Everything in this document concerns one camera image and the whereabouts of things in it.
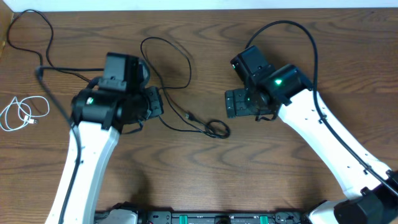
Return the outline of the brown side panel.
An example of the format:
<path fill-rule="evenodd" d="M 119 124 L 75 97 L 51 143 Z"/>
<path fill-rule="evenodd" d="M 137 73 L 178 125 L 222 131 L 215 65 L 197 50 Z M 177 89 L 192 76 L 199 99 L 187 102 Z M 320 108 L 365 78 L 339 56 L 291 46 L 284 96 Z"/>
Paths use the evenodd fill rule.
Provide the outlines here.
<path fill-rule="evenodd" d="M 4 46 L 6 45 L 6 32 L 12 19 L 14 17 L 14 12 L 6 5 L 6 3 L 0 1 L 0 55 L 4 51 Z"/>

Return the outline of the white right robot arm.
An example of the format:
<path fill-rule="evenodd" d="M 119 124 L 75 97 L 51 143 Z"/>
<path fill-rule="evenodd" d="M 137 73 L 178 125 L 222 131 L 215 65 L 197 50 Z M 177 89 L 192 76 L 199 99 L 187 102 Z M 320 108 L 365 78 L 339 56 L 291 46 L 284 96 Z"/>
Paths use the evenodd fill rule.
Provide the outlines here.
<path fill-rule="evenodd" d="M 326 164 L 345 198 L 304 213 L 305 223 L 390 223 L 397 218 L 397 173 L 367 151 L 295 66 L 275 69 L 256 46 L 231 61 L 244 88 L 225 93 L 229 118 L 280 118 Z"/>

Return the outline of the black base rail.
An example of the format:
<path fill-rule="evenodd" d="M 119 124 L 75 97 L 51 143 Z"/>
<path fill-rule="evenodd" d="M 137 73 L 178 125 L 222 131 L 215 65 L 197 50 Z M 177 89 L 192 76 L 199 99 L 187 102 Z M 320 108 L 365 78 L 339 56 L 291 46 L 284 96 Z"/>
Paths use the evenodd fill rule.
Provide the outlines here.
<path fill-rule="evenodd" d="M 136 224 L 304 224 L 309 221 L 301 212 L 210 212 L 175 211 L 170 207 L 142 207 L 129 202 L 117 203 L 108 210 L 97 211 L 94 223 Z"/>

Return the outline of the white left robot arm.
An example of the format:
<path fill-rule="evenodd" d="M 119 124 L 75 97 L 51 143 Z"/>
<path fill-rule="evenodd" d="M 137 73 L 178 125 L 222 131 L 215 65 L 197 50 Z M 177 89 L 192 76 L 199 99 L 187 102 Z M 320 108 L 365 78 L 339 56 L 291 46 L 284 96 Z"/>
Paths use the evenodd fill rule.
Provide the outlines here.
<path fill-rule="evenodd" d="M 67 158 L 47 223 L 94 223 L 109 159 L 123 127 L 163 114 L 150 70 L 139 57 L 109 52 L 103 75 L 90 80 L 72 99 Z"/>

